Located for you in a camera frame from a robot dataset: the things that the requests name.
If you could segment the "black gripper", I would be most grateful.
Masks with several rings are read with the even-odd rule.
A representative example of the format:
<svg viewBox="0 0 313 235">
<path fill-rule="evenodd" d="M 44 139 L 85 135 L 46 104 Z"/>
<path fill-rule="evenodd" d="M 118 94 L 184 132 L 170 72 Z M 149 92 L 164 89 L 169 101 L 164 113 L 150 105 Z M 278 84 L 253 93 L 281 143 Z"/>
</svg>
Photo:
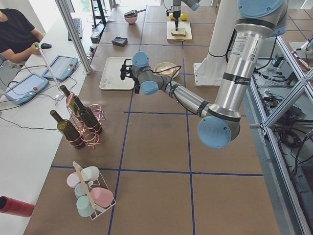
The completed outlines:
<svg viewBox="0 0 313 235">
<path fill-rule="evenodd" d="M 174 21 L 175 21 L 175 31 L 178 31 L 179 28 L 179 18 L 181 14 L 181 5 L 173 5 L 172 6 L 173 10 L 173 16 L 174 16 Z"/>
<path fill-rule="evenodd" d="M 134 93 L 139 94 L 140 92 L 140 83 L 136 76 L 133 74 L 132 66 L 127 66 L 127 77 L 131 78 L 134 81 Z"/>
</svg>

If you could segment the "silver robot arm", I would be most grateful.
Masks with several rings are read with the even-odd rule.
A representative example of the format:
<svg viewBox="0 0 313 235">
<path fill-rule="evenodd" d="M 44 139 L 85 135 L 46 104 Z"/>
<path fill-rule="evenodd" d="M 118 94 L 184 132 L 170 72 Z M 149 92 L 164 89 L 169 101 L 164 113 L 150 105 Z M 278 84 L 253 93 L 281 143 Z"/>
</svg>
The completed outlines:
<svg viewBox="0 0 313 235">
<path fill-rule="evenodd" d="M 175 22 L 175 31 L 179 28 L 179 17 L 181 16 L 181 3 L 186 4 L 191 10 L 196 11 L 200 6 L 199 0 L 173 0 L 170 12 L 173 13 Z"/>
<path fill-rule="evenodd" d="M 239 107 L 261 51 L 264 40 L 283 34 L 287 27 L 288 1 L 240 0 L 239 16 L 234 29 L 236 37 L 223 73 L 214 103 L 201 98 L 166 75 L 158 75 L 149 66 L 149 57 L 138 51 L 132 65 L 122 65 L 121 79 L 126 76 L 135 82 L 135 92 L 151 95 L 159 90 L 176 99 L 183 107 L 201 117 L 198 136 L 210 148 L 223 148 L 240 131 Z"/>
</svg>

